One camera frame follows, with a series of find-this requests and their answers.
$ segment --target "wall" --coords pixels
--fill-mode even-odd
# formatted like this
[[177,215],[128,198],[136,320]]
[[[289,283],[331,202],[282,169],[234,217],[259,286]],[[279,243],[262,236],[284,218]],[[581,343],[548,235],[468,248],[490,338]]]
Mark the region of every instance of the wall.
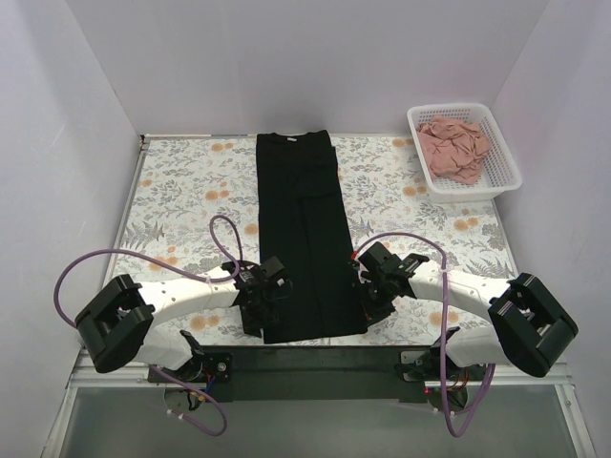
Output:
[[68,0],[141,134],[405,132],[491,105],[548,0]]
[[[137,135],[63,0],[5,0],[0,18],[0,455],[39,456],[74,364],[76,334],[53,283],[78,254],[109,246]],[[63,293],[73,316],[102,260]]]
[[599,456],[611,456],[611,5],[552,0],[493,106],[524,185],[498,200],[521,270],[579,325],[568,350]]

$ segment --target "crumpled pink fabric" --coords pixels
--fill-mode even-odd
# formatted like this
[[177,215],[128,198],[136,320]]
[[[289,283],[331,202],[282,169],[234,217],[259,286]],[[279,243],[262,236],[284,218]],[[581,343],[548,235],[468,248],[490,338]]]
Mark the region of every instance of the crumpled pink fabric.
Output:
[[477,182],[482,162],[491,149],[477,123],[437,115],[417,131],[431,179],[448,177],[465,184]]

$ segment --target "folded black clothing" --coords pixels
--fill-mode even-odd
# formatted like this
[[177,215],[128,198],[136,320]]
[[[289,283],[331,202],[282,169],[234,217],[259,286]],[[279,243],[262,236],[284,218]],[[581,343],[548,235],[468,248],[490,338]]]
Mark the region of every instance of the folded black clothing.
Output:
[[265,343],[367,332],[328,132],[257,135],[257,177],[261,260],[278,257],[293,284]]

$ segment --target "white laundry basket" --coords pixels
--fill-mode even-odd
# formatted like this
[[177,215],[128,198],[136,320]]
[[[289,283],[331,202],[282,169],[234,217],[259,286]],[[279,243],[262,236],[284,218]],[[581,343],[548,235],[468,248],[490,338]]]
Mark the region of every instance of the white laundry basket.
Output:
[[[492,149],[484,159],[481,177],[474,185],[438,177],[433,181],[429,167],[422,153],[416,128],[429,122],[436,115],[453,117],[467,122],[476,122],[481,131],[488,137]],[[431,200],[435,202],[466,202],[489,200],[505,191],[517,189],[522,184],[522,177],[512,158],[503,134],[498,129],[495,118],[485,105],[480,103],[449,103],[441,105],[423,105],[408,111],[408,122],[424,176],[429,186]]]

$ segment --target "purple cable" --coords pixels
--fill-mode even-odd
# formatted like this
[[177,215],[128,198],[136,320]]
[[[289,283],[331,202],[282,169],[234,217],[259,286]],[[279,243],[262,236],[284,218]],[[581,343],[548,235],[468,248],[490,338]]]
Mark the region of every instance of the purple cable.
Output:
[[432,246],[434,249],[436,249],[441,254],[441,269],[443,272],[442,277],[441,277],[442,288],[443,288],[443,297],[442,297],[443,306],[442,306],[442,311],[441,311],[441,347],[440,347],[440,365],[439,365],[439,372],[440,372],[439,382],[441,384],[441,404],[443,405],[443,414],[444,414],[444,418],[446,419],[446,425],[448,427],[448,431],[450,432],[450,434],[453,437],[460,437],[465,433],[465,431],[467,431],[467,428],[469,427],[469,424],[471,423],[471,420],[473,419],[475,415],[477,406],[479,406],[479,403],[482,401],[482,399],[484,399],[484,397],[486,396],[486,393],[488,393],[488,390],[490,389],[490,385],[495,375],[495,365],[488,364],[486,366],[486,373],[484,374],[484,379],[481,383],[481,386],[479,387],[479,390],[477,391],[477,394],[475,395],[474,402],[467,408],[455,413],[455,414],[468,413],[467,418],[465,419],[464,423],[462,424],[462,427],[460,427],[460,429],[456,431],[452,423],[452,414],[450,413],[450,404],[448,402],[448,386],[446,383],[447,382],[446,380],[446,376],[447,376],[447,373],[446,373],[446,343],[447,343],[446,332],[448,329],[448,308],[449,308],[449,304],[448,304],[449,286],[448,286],[448,273],[446,272],[446,266],[447,266],[448,257],[446,255],[446,252],[443,250],[443,248],[441,248],[441,246],[439,246],[434,241],[426,239],[422,236],[418,236],[410,232],[384,232],[382,234],[378,234],[377,236],[373,236],[372,238],[365,241],[365,243],[363,243],[361,246],[359,246],[354,251],[354,253],[352,254],[352,258],[355,259],[356,255],[363,249],[363,247],[365,247],[365,245],[373,242],[374,240],[381,239],[382,237],[388,237],[388,236],[412,237],[414,239],[422,240],[425,243],[427,243],[428,245]]
[[[148,260],[149,262],[158,265],[160,267],[163,267],[165,269],[171,270],[172,272],[176,272],[177,274],[180,274],[184,277],[186,277],[187,279],[190,280],[195,280],[195,281],[201,281],[203,283],[221,283],[224,281],[230,281],[235,279],[238,274],[240,273],[240,264],[238,263],[238,260],[236,260],[231,253],[229,253],[227,251],[227,249],[222,246],[222,244],[219,242],[219,239],[217,238],[215,232],[214,232],[214,223],[217,219],[224,219],[225,221],[227,221],[230,225],[231,228],[233,229],[234,234],[236,235],[236,241],[238,242],[238,250],[240,253],[240,260],[243,260],[243,251],[242,251],[242,241],[240,240],[240,233],[238,232],[238,227],[236,226],[236,224],[229,219],[228,217],[226,217],[225,215],[215,215],[214,217],[212,217],[210,219],[210,235],[212,236],[212,241],[215,242],[215,244],[219,247],[219,249],[221,250],[221,252],[226,255],[235,265],[235,269],[233,271],[233,273],[227,277],[223,277],[221,279],[207,279],[206,277],[199,277],[197,275],[194,274],[190,274],[189,272],[186,272],[182,269],[178,269],[177,267],[174,267],[170,264],[167,264],[161,260],[156,260],[155,258],[151,258],[150,256],[146,256],[143,255],[137,251],[131,251],[131,250],[123,250],[120,248],[105,248],[102,250],[96,250],[96,251],[92,251],[91,253],[87,253],[75,260],[73,260],[70,264],[68,264],[68,266],[64,269],[64,271],[60,274],[59,278],[57,279],[57,283],[55,284],[55,289],[53,290],[53,303],[55,304],[55,310],[57,311],[57,314],[61,317],[61,319],[66,322],[68,325],[70,325],[71,327],[76,328],[76,324],[74,323],[73,320],[71,320],[68,315],[66,315],[63,311],[63,309],[61,308],[61,304],[59,303],[59,290],[61,289],[61,285],[63,283],[63,281],[66,279],[66,277],[68,276],[68,274],[70,273],[71,270],[73,270],[77,265],[79,265],[82,261],[87,260],[89,258],[93,258],[95,256],[100,256],[100,255],[112,255],[112,254],[117,254],[117,255],[126,255],[126,256],[132,256],[134,258],[140,258],[141,260]],[[218,411],[219,414],[222,417],[222,428],[219,431],[213,431],[212,429],[205,427],[204,425],[202,425],[200,422],[198,422],[196,419],[194,419],[193,417],[190,417],[189,415],[185,415],[181,412],[178,412],[177,410],[173,410],[170,409],[172,411],[172,413],[174,413],[175,415],[177,415],[179,418],[183,418],[184,420],[186,420],[187,422],[189,422],[190,424],[194,425],[195,427],[197,427],[198,429],[200,429],[202,432],[205,432],[206,434],[209,434],[211,436],[220,436],[221,434],[223,434],[225,432],[225,430],[227,429],[227,416],[224,412],[224,410],[222,409],[221,405],[219,405],[219,403],[217,403],[209,394],[204,393],[200,390],[198,390],[196,387],[186,384],[185,382],[180,381],[179,379],[176,379],[174,377],[172,377],[171,375],[166,374],[165,372],[163,372],[161,369],[159,369],[158,367],[154,366],[154,365],[150,365],[149,366],[151,368],[151,370],[155,371],[158,375],[160,375],[161,377],[165,378],[168,382],[173,383],[173,384],[177,384],[180,385],[186,389],[189,389],[191,391],[195,391],[196,393],[198,393],[200,396],[203,396],[205,399],[207,399],[210,404],[212,404]]]

